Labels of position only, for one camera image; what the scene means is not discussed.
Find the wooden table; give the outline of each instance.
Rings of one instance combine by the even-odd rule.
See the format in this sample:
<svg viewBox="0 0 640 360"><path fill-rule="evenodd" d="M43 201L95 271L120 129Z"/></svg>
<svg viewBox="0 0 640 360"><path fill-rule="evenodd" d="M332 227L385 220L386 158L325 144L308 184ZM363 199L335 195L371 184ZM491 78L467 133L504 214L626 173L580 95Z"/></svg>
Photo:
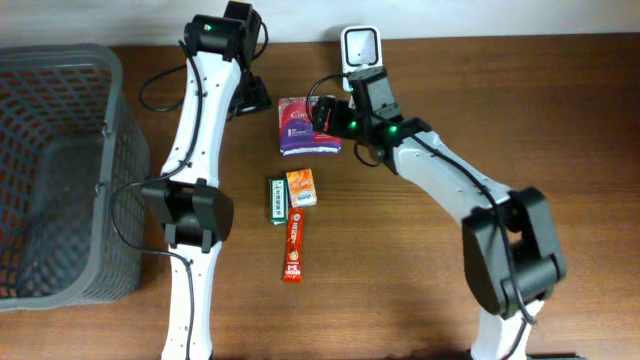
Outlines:
<svg viewBox="0 0 640 360"><path fill-rule="evenodd" d="M551 202L567 279L539 316L530 353L635 359L640 352L640 35L387 41L405 115L428 121L461 157ZM118 48L127 98L158 173L179 112L145 111L137 90L184 62L177 47ZM339 69L337 44L272 45L253 70L274 102ZM183 95L184 74L149 101ZM342 94L337 83L319 93ZM225 130L221 188L235 201L216 267L211 329L218 359L406 359L465 350L478 305L460 229L386 168L341 155L282 158L277 110ZM268 221L267 179L310 167L319 203L305 228L304 283L281 281L285 229ZM146 241L162 232L149 218ZM140 290L111 305L0 314L2 359L158 359L170 267L145 257Z"/></svg>

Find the orange packet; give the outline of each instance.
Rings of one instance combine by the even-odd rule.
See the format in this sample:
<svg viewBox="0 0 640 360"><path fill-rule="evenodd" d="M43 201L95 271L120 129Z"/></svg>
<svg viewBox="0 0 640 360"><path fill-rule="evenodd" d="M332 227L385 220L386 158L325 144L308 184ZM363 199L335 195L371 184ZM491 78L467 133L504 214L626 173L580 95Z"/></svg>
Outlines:
<svg viewBox="0 0 640 360"><path fill-rule="evenodd" d="M284 282L302 281L300 268L300 250L302 250L302 229L304 227L304 208L291 209L287 229L287 251L284 268Z"/></svg>
<svg viewBox="0 0 640 360"><path fill-rule="evenodd" d="M289 184L291 207L306 207L318 202L311 169L288 172L287 183Z"/></svg>

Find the purple package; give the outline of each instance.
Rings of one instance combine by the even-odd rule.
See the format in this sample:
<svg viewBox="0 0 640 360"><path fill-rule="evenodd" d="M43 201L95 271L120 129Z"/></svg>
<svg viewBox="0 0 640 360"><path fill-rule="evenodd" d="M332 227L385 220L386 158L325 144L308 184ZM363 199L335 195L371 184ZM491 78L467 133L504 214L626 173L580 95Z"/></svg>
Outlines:
<svg viewBox="0 0 640 360"><path fill-rule="evenodd" d="M342 148L340 138L313 131L306 111L305 97L280 99L280 153L283 156L306 154L337 154ZM311 98L311 109L318 97Z"/></svg>

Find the red stick package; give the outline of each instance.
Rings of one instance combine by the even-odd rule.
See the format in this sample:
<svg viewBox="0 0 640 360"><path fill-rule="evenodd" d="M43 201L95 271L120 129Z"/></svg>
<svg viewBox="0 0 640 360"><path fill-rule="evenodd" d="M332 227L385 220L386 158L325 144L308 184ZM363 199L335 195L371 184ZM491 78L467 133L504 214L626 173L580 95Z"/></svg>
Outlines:
<svg viewBox="0 0 640 360"><path fill-rule="evenodd" d="M289 210L289 226L287 230L287 258L284 268L284 282L299 283L302 281L300 269L300 250L302 249L302 228L304 227L304 208Z"/></svg>

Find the black cable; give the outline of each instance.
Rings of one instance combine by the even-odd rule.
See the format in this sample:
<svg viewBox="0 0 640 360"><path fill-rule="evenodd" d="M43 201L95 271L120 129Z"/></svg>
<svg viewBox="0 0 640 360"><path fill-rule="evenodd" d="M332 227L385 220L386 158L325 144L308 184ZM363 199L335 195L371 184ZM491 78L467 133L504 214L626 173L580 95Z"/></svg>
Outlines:
<svg viewBox="0 0 640 360"><path fill-rule="evenodd" d="M387 120L387 119L385 119L385 118L383 118L380 115L377 115L375 113L373 113L372 116L375 117L376 119L380 120L383 124L385 124L387 126L395 126L396 128L400 129L407 136L411 137L413 140L415 140L418 144L420 144L422 147L424 147L430 153L432 153L433 155L439 157L440 159L442 159L445 162L449 163L451 166L453 166L456 169L458 169L461 173L463 173L466 177L468 177L469 180L471 180L471 182L473 183L473 185L475 185L480 190L482 195L484 195L487 198L487 200L489 200L489 203L491 204L491 208L493 209L493 212L495 213L496 224L497 224L498 228L500 229L500 234L502 235L502 242L503 242L504 250L505 250L505 253L506 253L506 256L507 256L507 264L509 266L509 275L511 277L511 286L513 286L513 290L514 290L515 295L516 295L516 302L518 303L518 308L522 312L522 316L523 316L524 320L528 324L535 325L536 324L536 319L527 310L527 307L526 307L526 305L524 303L524 300L522 298L522 293L520 291L520 287L518 286L518 281L516 279L515 261L513 260L513 254L511 253L511 245L509 243L509 237L507 236L506 226L505 226L504 222L502 221L502 214L500 213L500 209L498 207L498 204L496 203L496 200L493 198L491 193L489 193L489 190L487 190L487 188L484 185L482 185L482 183L480 183L480 181L478 181L478 179L476 179L476 177L473 176L473 174L471 174L471 172L469 172L469 170L467 170L464 166L460 165L458 162L456 162L455 160L451 159L450 157L444 155L443 153L440 152L440 150L434 149L433 147L431 147L430 145L428 145L427 143L422 141L420 138L418 138L411 131L407 130L405 127L401 126L398 123L393 123L393 122L391 122L391 121L389 121L389 120Z"/></svg>
<svg viewBox="0 0 640 360"><path fill-rule="evenodd" d="M330 79L343 78L345 76L347 75L343 73L331 74L323 77L322 79L316 81L315 84L313 84L313 87L311 88L311 91L309 91L309 95L307 95L307 99L305 101L305 110L307 111L307 116L309 117L309 121L311 121L312 124L313 124L313 116L311 115L311 97L313 96L313 93L316 91L318 86L320 86L320 84L322 84L323 82Z"/></svg>
<svg viewBox="0 0 640 360"><path fill-rule="evenodd" d="M166 180L171 178L172 176L174 176L175 174L179 173L180 171L182 171L182 169L184 169L188 164L189 164L189 160L191 159L191 156L193 155L194 151L195 151L195 147L196 147L196 142L198 139L198 133L200 132L200 122L201 122L201 118L202 118L202 103L203 103L203 92L202 92L202 81L200 79L200 73L198 72L198 67L195 64L195 61L193 60L193 56L189 53L189 51L187 50L186 45L184 44L184 42L182 40L178 41L178 43L180 44L180 47L182 48L182 51L184 51L185 56L187 57L187 59L189 60L189 64L191 64L191 67L193 68L193 73L194 73L194 77L196 80L196 84L198 86L198 108L197 108L197 112L196 112L196 121L195 121L195 125L193 128L193 135L191 137L191 142L189 144L189 149L187 150L187 154L185 155L185 158L183 161L180 162L180 165L178 165L174 170L171 170L168 173L165 173L163 175L161 175L158 178L155 179L147 179L147 180L143 180L143 181L137 181L137 182L132 182L129 184L126 184L120 188L118 188L116 191L113 192L113 194L111 194L111 197L109 198L109 214L111 215L111 225L113 227L113 229L115 230L116 234L118 235L118 237L120 238L120 240L127 245L128 247L140 251L142 253L145 254L151 254L151 255L162 255L162 256L170 256L173 257L175 259L180 260L180 262L182 262L182 264L185 267L186 273L187 273L187 279L189 281L189 300L191 303L191 308L189 311L189 328L187 329L187 346L186 346L186 360L189 360L189 353L190 353L190 349L191 349L191 333L193 330L193 320L194 320L194 309L195 309L195 300L194 300L194 294L193 294L193 277L191 275L191 262L189 260L187 260L186 258L169 252L169 251L163 251L163 250L154 250L154 249L147 249L144 248L142 246L137 246L134 245L132 243L130 243L124 236L124 234L122 233L122 231L120 231L120 228L118 228L118 224L116 222L116 214L115 214L115 204L116 201L118 199L118 196L126 189L129 188L134 188L134 187L140 187L140 186L145 186L145 185L149 185L158 181L162 181L162 180Z"/></svg>
<svg viewBox="0 0 640 360"><path fill-rule="evenodd" d="M522 319L522 325L520 325L520 329L518 329L516 338L513 340L513 343L511 344L511 347L509 347L509 350L507 351L507 353L503 357L501 357L500 360L508 360L511 356L513 356L513 353L515 353L518 346L520 346L520 341L522 341L522 336L524 335L524 331L526 329L527 329L527 322L524 319Z"/></svg>
<svg viewBox="0 0 640 360"><path fill-rule="evenodd" d="M140 91L138 92L138 100L140 100L140 104L142 104L142 106L147 109L147 110L151 110L151 111L156 111L156 112L168 112L168 111L173 111L177 108L180 107L180 105L182 105L182 102L184 101L183 99L180 99L180 101L176 102L173 105L167 106L167 107L157 107L157 106L153 106L153 105L149 105L147 104L146 100L144 99L144 91L147 89L147 86L151 85L151 83L153 83L154 81L165 77L169 74L173 74L176 71L185 69L187 67L187 65L180 65L180 66L176 66L173 69L169 69L166 71L161 72L160 74L152 77L151 79L147 80L144 82L144 84L142 84L142 87L140 87Z"/></svg>
<svg viewBox="0 0 640 360"><path fill-rule="evenodd" d="M269 30L267 30L267 24L261 21L260 26L262 26L262 29L264 30L264 43L262 43L262 48L260 49L260 51L253 55L253 60L259 58L262 53L267 50L267 46L269 45Z"/></svg>
<svg viewBox="0 0 640 360"><path fill-rule="evenodd" d="M376 166L378 166L378 165L382 164L382 162L381 162L381 161L379 161L379 162L377 162L377 163L375 163L375 164L372 164L372 163L366 162L366 161L365 161L365 160L360 156L360 153L358 153L358 146L360 146L360 143L359 143L358 141L354 141L354 142L353 142L353 154L356 156L356 159L358 159L358 161L360 161L363 165L366 165L366 166L368 166L368 167L376 167Z"/></svg>

